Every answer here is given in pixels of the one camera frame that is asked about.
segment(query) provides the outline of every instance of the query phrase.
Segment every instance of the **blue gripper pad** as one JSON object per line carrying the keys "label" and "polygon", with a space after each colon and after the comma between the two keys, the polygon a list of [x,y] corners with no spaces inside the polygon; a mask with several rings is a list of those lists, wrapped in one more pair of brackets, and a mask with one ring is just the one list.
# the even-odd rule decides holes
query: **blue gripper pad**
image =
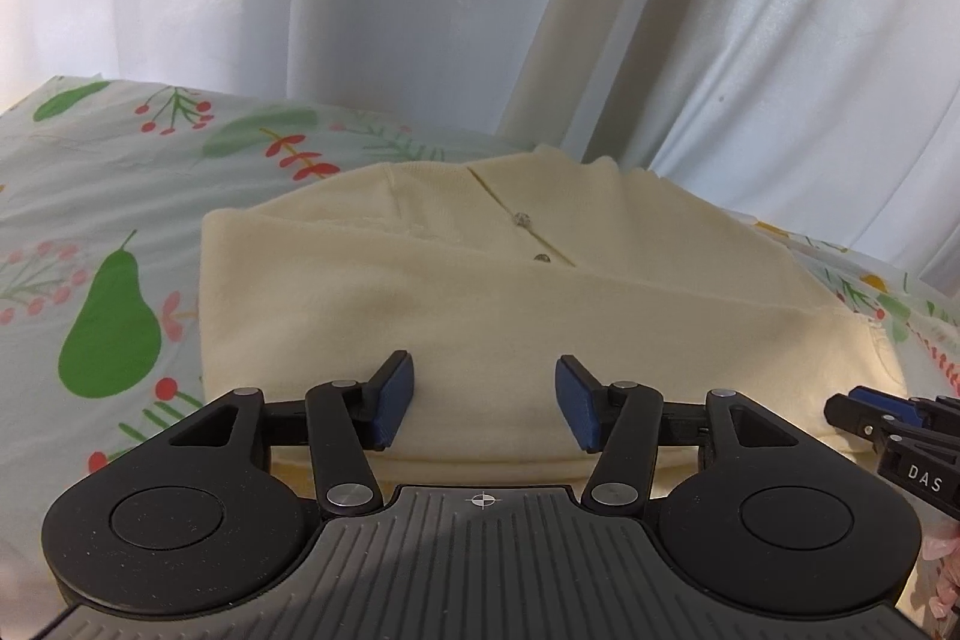
{"label": "blue gripper pad", "polygon": [[891,396],[882,391],[868,389],[866,386],[856,386],[847,395],[856,402],[863,402],[867,405],[873,405],[875,408],[880,408],[880,410],[886,410],[887,413],[908,426],[923,428],[923,418],[917,414],[913,403],[905,399],[899,399],[899,397]]}
{"label": "blue gripper pad", "polygon": [[399,365],[390,380],[380,389],[380,398],[376,406],[376,416],[371,421],[373,437],[377,447],[389,448],[400,429],[403,413],[414,395],[414,362],[408,355]]}
{"label": "blue gripper pad", "polygon": [[566,424],[584,451],[600,450],[600,420],[593,409],[593,400],[587,386],[560,360],[554,371],[557,404],[566,418]]}

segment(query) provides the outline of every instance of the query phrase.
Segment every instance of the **green pear print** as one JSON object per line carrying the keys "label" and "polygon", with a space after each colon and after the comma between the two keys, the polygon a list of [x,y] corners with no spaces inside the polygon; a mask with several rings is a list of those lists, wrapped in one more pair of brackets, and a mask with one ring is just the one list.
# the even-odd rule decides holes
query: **green pear print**
{"label": "green pear print", "polygon": [[160,324],[140,294],[136,258],[126,238],[100,264],[59,355],[59,378],[86,399],[131,389],[160,357]]}

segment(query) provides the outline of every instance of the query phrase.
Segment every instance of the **bed sheet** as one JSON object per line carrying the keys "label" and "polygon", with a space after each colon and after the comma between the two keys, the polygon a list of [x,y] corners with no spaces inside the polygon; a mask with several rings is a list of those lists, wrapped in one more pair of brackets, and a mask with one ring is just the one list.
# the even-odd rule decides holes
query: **bed sheet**
{"label": "bed sheet", "polygon": [[[57,77],[0,116],[5,640],[31,636],[61,608],[38,544],[49,504],[203,404],[205,213],[371,163],[519,149],[371,112],[97,77]],[[851,309],[880,319],[913,394],[957,393],[960,313],[951,301],[846,248],[737,217],[789,247]],[[901,603],[932,632],[939,624],[925,601],[938,567],[920,568]]]}

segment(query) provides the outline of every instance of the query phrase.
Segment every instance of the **white curtain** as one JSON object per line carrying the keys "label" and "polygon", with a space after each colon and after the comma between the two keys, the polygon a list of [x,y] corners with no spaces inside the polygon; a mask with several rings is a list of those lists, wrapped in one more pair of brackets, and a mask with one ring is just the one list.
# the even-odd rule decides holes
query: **white curtain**
{"label": "white curtain", "polygon": [[613,155],[960,290],[958,0],[0,0],[0,105],[53,73]]}

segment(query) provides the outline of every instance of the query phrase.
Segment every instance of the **folded sweater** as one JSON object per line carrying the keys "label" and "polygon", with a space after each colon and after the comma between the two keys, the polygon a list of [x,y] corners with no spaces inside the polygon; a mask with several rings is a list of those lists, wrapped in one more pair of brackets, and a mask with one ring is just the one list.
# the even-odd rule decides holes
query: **folded sweater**
{"label": "folded sweater", "polygon": [[[827,397],[904,394],[882,328],[784,247],[651,172],[551,148],[366,167],[210,213],[200,338],[208,398],[302,398],[410,351],[413,402],[371,455],[386,483],[583,480],[595,458],[554,397],[565,353],[669,401],[737,389],[845,453],[868,446],[827,424]],[[658,469],[694,463],[665,449]]]}

